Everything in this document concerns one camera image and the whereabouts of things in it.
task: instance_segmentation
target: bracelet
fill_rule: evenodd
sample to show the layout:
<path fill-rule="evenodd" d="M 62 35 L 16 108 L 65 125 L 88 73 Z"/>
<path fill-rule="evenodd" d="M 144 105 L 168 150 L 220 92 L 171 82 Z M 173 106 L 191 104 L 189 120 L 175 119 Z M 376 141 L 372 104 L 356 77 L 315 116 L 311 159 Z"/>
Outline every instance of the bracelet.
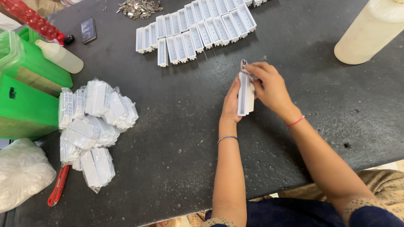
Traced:
<path fill-rule="evenodd" d="M 292 126 L 292 125 L 295 125 L 295 124 L 297 124 L 297 123 L 299 123 L 301 120 L 303 120 L 304 119 L 304 115 L 303 115 L 303 117 L 302 118 L 300 118 L 298 121 L 296 121 L 295 123 L 291 123 L 291 124 L 286 124 L 286 127 L 290 127 L 290 126 Z"/>
<path fill-rule="evenodd" d="M 228 138 L 228 137 L 235 138 L 238 141 L 237 137 L 235 137 L 235 136 L 225 136 L 225 137 L 220 138 L 219 141 L 217 142 L 217 144 L 219 145 L 220 140 L 222 140 L 224 138 Z"/>

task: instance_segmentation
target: sleeve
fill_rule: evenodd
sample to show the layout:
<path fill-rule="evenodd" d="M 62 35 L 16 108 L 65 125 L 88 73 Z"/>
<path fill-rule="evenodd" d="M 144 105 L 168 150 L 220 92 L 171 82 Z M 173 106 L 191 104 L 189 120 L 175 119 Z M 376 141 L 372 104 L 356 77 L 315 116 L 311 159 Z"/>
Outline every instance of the sleeve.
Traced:
<path fill-rule="evenodd" d="M 236 227 L 236 225 L 231 222 L 226 220 L 225 218 L 212 218 L 208 219 L 203 224 L 201 227 Z"/>
<path fill-rule="evenodd" d="M 368 198 L 349 202 L 343 210 L 342 218 L 346 226 L 352 227 L 404 227 L 403 220 L 395 216 L 384 203 Z"/>

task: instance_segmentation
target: pink thread bracelet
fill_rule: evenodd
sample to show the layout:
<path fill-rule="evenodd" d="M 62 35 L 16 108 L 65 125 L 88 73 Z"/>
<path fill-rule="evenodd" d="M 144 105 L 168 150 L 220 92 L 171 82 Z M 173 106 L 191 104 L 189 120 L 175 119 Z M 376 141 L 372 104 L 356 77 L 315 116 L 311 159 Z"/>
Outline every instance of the pink thread bracelet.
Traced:
<path fill-rule="evenodd" d="M 304 115 L 303 115 L 303 117 L 302 118 L 300 118 L 298 121 L 296 121 L 295 123 L 291 123 L 291 124 L 286 124 L 286 127 L 290 127 L 290 126 L 293 126 L 293 125 L 295 125 L 295 124 L 297 124 L 297 123 L 299 123 L 301 120 L 303 120 L 304 119 Z"/>

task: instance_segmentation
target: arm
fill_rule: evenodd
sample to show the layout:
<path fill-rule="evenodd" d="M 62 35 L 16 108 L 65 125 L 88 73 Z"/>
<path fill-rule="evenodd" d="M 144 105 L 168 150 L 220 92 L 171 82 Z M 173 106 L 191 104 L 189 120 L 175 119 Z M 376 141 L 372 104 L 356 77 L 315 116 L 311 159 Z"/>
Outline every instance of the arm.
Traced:
<path fill-rule="evenodd" d="M 266 62 L 244 67 L 260 80 L 254 81 L 257 97 L 286 124 L 298 121 L 302 114 L 290 100 L 285 82 L 272 65 Z M 357 198 L 376 199 L 356 173 L 325 142 L 306 119 L 290 127 L 309 173 L 342 214 L 345 205 Z"/>
<path fill-rule="evenodd" d="M 237 137 L 237 94 L 240 89 L 238 76 L 233 81 L 225 101 L 219 122 L 219 138 Z M 219 143 L 215 186 L 213 188 L 212 218 L 221 217 L 232 221 L 237 227 L 246 226 L 246 186 L 240 150 L 235 138 L 225 138 Z"/>

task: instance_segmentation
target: hand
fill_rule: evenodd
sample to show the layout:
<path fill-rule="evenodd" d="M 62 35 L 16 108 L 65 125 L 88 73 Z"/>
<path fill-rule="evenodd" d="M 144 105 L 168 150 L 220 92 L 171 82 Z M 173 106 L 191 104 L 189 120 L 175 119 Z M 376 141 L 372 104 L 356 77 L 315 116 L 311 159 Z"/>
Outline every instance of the hand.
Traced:
<path fill-rule="evenodd" d="M 227 95 L 225 97 L 225 101 L 223 103 L 222 116 L 220 117 L 222 120 L 233 120 L 235 123 L 238 123 L 242 116 L 237 116 L 237 107 L 238 107 L 238 99 L 237 94 L 240 89 L 240 79 L 237 77 L 234 79 L 233 83 Z"/>
<path fill-rule="evenodd" d="M 274 66 L 266 62 L 255 62 L 244 65 L 243 68 L 259 78 L 252 83 L 256 96 L 285 123 L 296 122 L 302 117 L 300 110 L 289 97 L 284 79 Z"/>

